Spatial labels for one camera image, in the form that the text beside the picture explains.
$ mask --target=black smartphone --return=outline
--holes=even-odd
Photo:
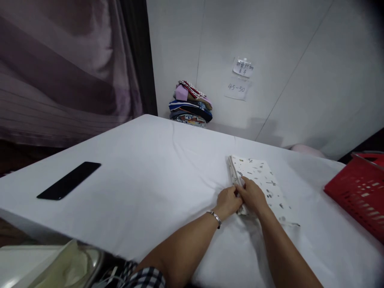
[[[39,199],[60,200],[90,176],[100,163],[84,162],[37,196]]]

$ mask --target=handwritten note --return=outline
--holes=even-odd
[[[225,84],[224,96],[245,101],[250,81],[231,77]]]
[[[235,58],[233,61],[233,72],[249,78],[253,73],[254,67],[252,66],[251,62],[247,62],[247,59],[239,59]]]

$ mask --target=white table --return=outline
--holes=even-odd
[[[231,154],[268,162],[300,219],[298,231],[287,231],[324,286],[378,283],[382,246],[322,191],[342,164],[149,115],[1,178],[0,216],[12,213],[141,260],[231,185]],[[84,161],[102,166],[61,201],[36,198]],[[260,229],[237,215],[222,228],[194,280],[269,286]]]

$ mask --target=pink fabric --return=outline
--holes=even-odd
[[[212,106],[212,102],[211,102],[208,98],[203,97],[202,99],[206,100],[206,102],[208,102],[208,103],[211,104],[211,106]]]
[[[324,154],[322,154],[322,152],[320,152],[319,150],[316,150],[309,146],[305,146],[303,144],[296,144],[292,146],[291,150],[295,152],[299,152],[301,154],[312,155],[320,158],[326,158],[326,156],[324,156]]]
[[[184,86],[179,85],[176,88],[175,96],[177,100],[186,101],[188,100],[188,90]]]
[[[69,147],[143,114],[119,0],[0,5],[0,139]]]

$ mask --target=red plastic basket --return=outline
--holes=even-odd
[[[324,191],[384,244],[384,154],[352,153]]]

